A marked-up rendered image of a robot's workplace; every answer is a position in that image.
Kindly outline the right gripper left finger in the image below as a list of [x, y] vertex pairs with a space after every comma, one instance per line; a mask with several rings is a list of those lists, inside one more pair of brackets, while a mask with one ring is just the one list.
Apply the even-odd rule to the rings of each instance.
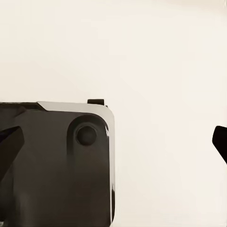
[[25, 143], [21, 126], [0, 131], [0, 182]]

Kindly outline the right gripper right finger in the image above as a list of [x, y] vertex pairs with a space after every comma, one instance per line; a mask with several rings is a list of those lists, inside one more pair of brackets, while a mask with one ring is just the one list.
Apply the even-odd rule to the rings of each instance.
[[212, 143], [227, 163], [227, 127], [215, 127]]

